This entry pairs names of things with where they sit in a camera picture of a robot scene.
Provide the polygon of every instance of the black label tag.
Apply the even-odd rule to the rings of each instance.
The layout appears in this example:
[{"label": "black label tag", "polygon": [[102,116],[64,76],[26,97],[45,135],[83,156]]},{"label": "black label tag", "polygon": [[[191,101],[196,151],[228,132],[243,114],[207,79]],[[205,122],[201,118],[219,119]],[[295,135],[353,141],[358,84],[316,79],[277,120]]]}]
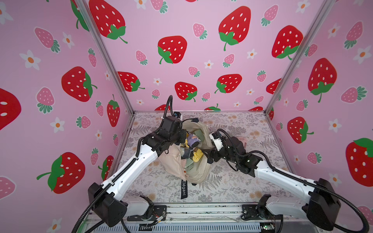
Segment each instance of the black label tag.
[{"label": "black label tag", "polygon": [[188,197],[188,183],[185,180],[181,180],[181,199]]}]

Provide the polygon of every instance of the pink strawberry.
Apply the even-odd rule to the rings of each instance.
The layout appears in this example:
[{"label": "pink strawberry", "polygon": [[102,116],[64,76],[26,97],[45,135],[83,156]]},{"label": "pink strawberry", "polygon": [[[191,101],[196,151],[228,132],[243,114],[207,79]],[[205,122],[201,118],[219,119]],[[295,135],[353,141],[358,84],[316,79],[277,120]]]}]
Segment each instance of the pink strawberry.
[{"label": "pink strawberry", "polygon": [[41,88],[36,95],[36,100],[39,102],[37,106],[40,112],[46,114],[53,110],[52,105],[54,105],[54,97],[49,88]]},{"label": "pink strawberry", "polygon": [[58,53],[60,50],[60,45],[58,44],[57,40],[53,40],[53,36],[50,32],[45,29],[35,27],[34,28],[35,35],[38,37],[42,45],[46,48],[50,48],[52,52]]},{"label": "pink strawberry", "polygon": [[299,88],[299,78],[296,77],[293,84],[293,93],[296,93]]},{"label": "pink strawberry", "polygon": [[358,87],[358,88],[355,88],[355,87],[350,87],[347,89],[347,91],[345,91],[342,95],[341,95],[341,100],[343,102],[346,102],[346,103],[349,103],[349,104],[352,104],[354,103],[356,100],[360,101],[362,100],[363,98],[366,97],[366,93],[368,91],[365,90],[364,87]]},{"label": "pink strawberry", "polygon": [[194,77],[199,77],[201,75],[201,73],[198,71],[198,69],[196,67],[193,67],[193,66],[190,66],[188,68],[188,71],[189,71],[189,74],[193,75]]},{"label": "pink strawberry", "polygon": [[305,108],[307,108],[307,106],[308,106],[307,100],[299,101],[299,103],[297,104],[297,110],[303,111]]},{"label": "pink strawberry", "polygon": [[255,99],[254,104],[255,105],[259,104],[260,102],[263,101],[263,99],[264,99],[264,96],[259,96],[258,98]]},{"label": "pink strawberry", "polygon": [[257,75],[258,75],[257,80],[259,82],[264,82],[264,80],[267,77],[266,72],[264,70],[261,70]]},{"label": "pink strawberry", "polygon": [[155,89],[154,91],[151,92],[151,97],[154,99],[158,99],[161,94],[159,93],[158,89]]},{"label": "pink strawberry", "polygon": [[100,101],[96,102],[97,113],[102,117],[104,115],[104,106],[101,105]]},{"label": "pink strawberry", "polygon": [[16,183],[6,176],[0,176],[0,200],[6,198],[16,190]]},{"label": "pink strawberry", "polygon": [[363,22],[359,21],[350,29],[346,35],[345,49],[352,48],[356,43],[357,39],[363,34]]},{"label": "pink strawberry", "polygon": [[261,19],[261,25],[266,27],[271,23],[272,20],[276,18],[277,12],[279,10],[278,5],[271,6],[266,12],[264,13],[264,18]]},{"label": "pink strawberry", "polygon": [[204,40],[207,38],[207,31],[205,30],[205,26],[203,26],[202,24],[193,24],[193,32],[196,37],[200,38],[200,40]]},{"label": "pink strawberry", "polygon": [[206,102],[210,98],[210,92],[206,92],[205,94],[202,95],[202,101]]},{"label": "pink strawberry", "polygon": [[95,53],[92,48],[88,49],[88,59],[90,60],[93,67],[96,67],[97,59],[95,57]]},{"label": "pink strawberry", "polygon": [[98,160],[98,149],[95,147],[92,150],[92,154],[91,154],[91,164],[92,164],[92,166],[95,166],[97,160]]},{"label": "pink strawberry", "polygon": [[91,125],[91,120],[86,116],[79,116],[75,123],[77,127],[86,129]]},{"label": "pink strawberry", "polygon": [[234,54],[231,53],[228,56],[224,58],[223,67],[228,68],[231,66],[231,64],[234,62]]},{"label": "pink strawberry", "polygon": [[136,51],[136,59],[140,62],[141,65],[146,66],[148,64],[148,60],[146,60],[146,56],[140,50]]}]

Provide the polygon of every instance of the red strawberry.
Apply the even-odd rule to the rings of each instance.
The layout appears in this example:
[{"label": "red strawberry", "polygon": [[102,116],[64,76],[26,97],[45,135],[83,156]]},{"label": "red strawberry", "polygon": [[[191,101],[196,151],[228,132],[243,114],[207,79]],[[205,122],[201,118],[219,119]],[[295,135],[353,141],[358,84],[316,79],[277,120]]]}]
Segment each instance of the red strawberry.
[{"label": "red strawberry", "polygon": [[96,108],[97,108],[97,113],[100,115],[100,117],[104,116],[104,106],[101,105],[100,101],[96,102]]},{"label": "red strawberry", "polygon": [[106,107],[107,116],[109,118],[109,122],[112,127],[115,127],[118,124],[119,116],[120,116],[120,108],[118,102],[115,101],[114,95],[113,99],[109,101]]},{"label": "red strawberry", "polygon": [[162,58],[159,64],[163,59],[167,63],[179,63],[183,59],[186,49],[187,41],[182,36],[176,35],[160,39],[158,41],[158,54]]},{"label": "red strawberry", "polygon": [[16,190],[16,183],[6,176],[0,176],[0,200],[6,198]]},{"label": "red strawberry", "polygon": [[243,41],[249,31],[251,19],[251,10],[246,6],[241,6],[230,13],[219,25],[220,39],[225,42],[224,51],[227,43],[235,45]]},{"label": "red strawberry", "polygon": [[284,58],[289,57],[297,51],[303,40],[303,34],[294,26],[288,25],[281,29],[272,47],[272,57]]},{"label": "red strawberry", "polygon": [[345,91],[342,95],[341,95],[341,100],[343,102],[346,102],[346,103],[349,103],[349,104],[352,104],[354,103],[356,100],[360,101],[362,100],[363,98],[366,97],[366,93],[368,91],[365,90],[364,87],[358,87],[358,88],[355,88],[355,87],[350,87],[347,89],[347,91]]},{"label": "red strawberry", "polygon": [[267,88],[266,88],[266,91],[269,93],[269,94],[274,94],[276,89],[277,89],[277,86],[279,85],[281,79],[277,79],[276,81],[270,83]]},{"label": "red strawberry", "polygon": [[124,43],[128,43],[121,38],[126,33],[126,22],[117,9],[104,0],[90,0],[89,7],[101,35],[112,40],[119,37]]},{"label": "red strawberry", "polygon": [[328,92],[337,80],[337,71],[326,58],[317,60],[312,68],[308,80],[308,90],[314,95],[320,95],[319,103],[323,93]]},{"label": "red strawberry", "polygon": [[308,125],[303,117],[296,117],[288,122],[288,132],[293,140],[300,144],[307,139]]},{"label": "red strawberry", "polygon": [[92,48],[88,49],[88,59],[90,60],[93,67],[96,67],[97,59],[95,57],[95,53]]},{"label": "red strawberry", "polygon": [[74,67],[62,76],[63,90],[75,99],[87,102],[93,94],[93,88],[97,87],[91,84],[91,77],[80,66]]},{"label": "red strawberry", "polygon": [[373,141],[360,138],[346,148],[348,169],[352,178],[359,184],[373,186]]},{"label": "red strawberry", "polygon": [[140,87],[140,80],[137,78],[136,75],[129,73],[129,72],[120,72],[118,71],[119,78],[123,83],[124,90],[126,91],[137,91],[140,89],[145,89]]},{"label": "red strawberry", "polygon": [[46,48],[50,48],[52,52],[58,53],[60,50],[60,45],[57,40],[53,40],[53,36],[50,32],[45,29],[35,27],[35,35],[38,37],[42,45]]},{"label": "red strawberry", "polygon": [[238,87],[241,81],[242,76],[239,74],[223,75],[217,79],[216,87],[218,90],[214,93],[216,94],[217,91],[220,91],[221,93],[231,93]]},{"label": "red strawberry", "polygon": [[84,176],[84,163],[73,153],[63,153],[52,164],[51,172],[41,174],[37,180],[50,174],[48,178],[49,188],[57,193],[64,193],[76,185]]},{"label": "red strawberry", "polygon": [[114,157],[109,155],[105,159],[104,163],[102,164],[102,168],[100,167],[100,165],[98,166],[98,168],[102,170],[102,172],[101,172],[102,180],[106,180],[106,178],[109,174],[110,168],[112,167],[113,160],[114,160]]},{"label": "red strawberry", "polygon": [[197,87],[188,84],[186,82],[178,82],[175,84],[175,91],[177,96],[182,100],[191,100],[194,99],[195,102],[195,96],[197,95]]},{"label": "red strawberry", "polygon": [[0,130],[14,121],[21,113],[21,104],[10,92],[0,88]]},{"label": "red strawberry", "polygon": [[95,147],[92,150],[92,154],[91,154],[91,164],[92,164],[92,166],[96,165],[97,160],[98,160],[98,149]]},{"label": "red strawberry", "polygon": [[357,39],[363,34],[363,22],[359,21],[350,29],[346,35],[345,48],[352,48],[356,43]]}]

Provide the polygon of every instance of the white flower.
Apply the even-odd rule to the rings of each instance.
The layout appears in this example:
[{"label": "white flower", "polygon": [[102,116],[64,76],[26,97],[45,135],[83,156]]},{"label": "white flower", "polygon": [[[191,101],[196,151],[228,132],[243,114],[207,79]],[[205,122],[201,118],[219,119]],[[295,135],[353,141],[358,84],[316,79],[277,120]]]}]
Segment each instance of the white flower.
[{"label": "white flower", "polygon": [[247,58],[251,58],[251,59],[254,59],[254,56],[257,54],[257,52],[255,52],[255,49],[247,52]]},{"label": "white flower", "polygon": [[330,37],[335,37],[337,35],[337,31],[341,28],[341,26],[337,26],[337,23],[333,25],[331,29],[329,29],[327,32],[329,32],[328,39]]},{"label": "white flower", "polygon": [[363,63],[364,59],[372,56],[369,50],[370,46],[366,47],[365,49],[359,48],[357,50],[357,55],[353,58],[353,60],[357,60],[359,64]]},{"label": "white flower", "polygon": [[50,123],[50,126],[54,127],[54,132],[57,133],[58,131],[64,131],[63,125],[65,124],[64,120],[61,120],[56,117],[54,122]]},{"label": "white flower", "polygon": [[68,47],[71,48],[71,46],[74,46],[74,42],[71,40],[71,35],[66,35],[66,33],[62,32],[63,34],[63,39],[62,41],[66,44],[68,44]]},{"label": "white flower", "polygon": [[208,62],[205,62],[205,65],[206,65],[206,66],[205,66],[205,69],[206,69],[206,68],[211,69],[211,67],[212,67],[213,64],[214,64],[214,63],[212,63],[211,60],[209,60]]},{"label": "white flower", "polygon": [[300,11],[303,14],[306,7],[309,7],[310,5],[311,4],[308,2],[308,0],[300,1],[298,2],[298,9],[295,12],[297,13]]},{"label": "white flower", "polygon": [[62,218],[58,219],[58,221],[56,219],[53,219],[52,226],[47,229],[47,233],[55,233],[56,231],[61,229],[61,220]]},{"label": "white flower", "polygon": [[329,121],[329,130],[334,130],[334,132],[338,132],[338,128],[342,127],[341,124],[338,124],[338,119],[335,119],[334,121]]},{"label": "white flower", "polygon": [[13,18],[6,12],[5,3],[0,1],[0,23],[4,24],[5,20],[13,21]]},{"label": "white flower", "polygon": [[161,84],[162,82],[161,82],[161,80],[160,79],[154,79],[154,82],[153,82],[154,84],[157,84],[158,86],[159,86],[159,84]]},{"label": "white flower", "polygon": [[31,50],[27,51],[27,54],[20,53],[19,54],[22,59],[24,59],[25,62],[25,67],[30,68],[31,66],[34,67],[36,70],[39,70],[39,65],[38,63],[41,62],[40,58],[34,57],[33,53]]},{"label": "white flower", "polygon": [[102,139],[102,132],[100,132],[98,129],[97,129],[97,133],[94,134],[96,136],[96,141],[98,141],[99,139]]},{"label": "white flower", "polygon": [[329,173],[330,179],[329,182],[333,183],[336,187],[338,187],[338,184],[342,184],[342,181],[338,179],[338,174],[331,174]]}]

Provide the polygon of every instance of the strawberry wallpaper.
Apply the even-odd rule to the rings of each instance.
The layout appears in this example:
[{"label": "strawberry wallpaper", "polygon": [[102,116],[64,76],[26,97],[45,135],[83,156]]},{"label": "strawberry wallpaper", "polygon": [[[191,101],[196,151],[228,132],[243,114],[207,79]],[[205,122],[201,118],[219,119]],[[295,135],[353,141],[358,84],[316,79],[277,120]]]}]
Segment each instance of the strawberry wallpaper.
[{"label": "strawberry wallpaper", "polygon": [[266,108],[322,3],[86,2],[137,111]]},{"label": "strawberry wallpaper", "polygon": [[[371,228],[372,9],[372,1],[334,4],[278,98],[271,122],[294,171],[328,180],[365,214]],[[361,229],[346,205],[337,222]]]},{"label": "strawberry wallpaper", "polygon": [[3,0],[0,29],[0,232],[70,232],[130,114],[74,1]]}]

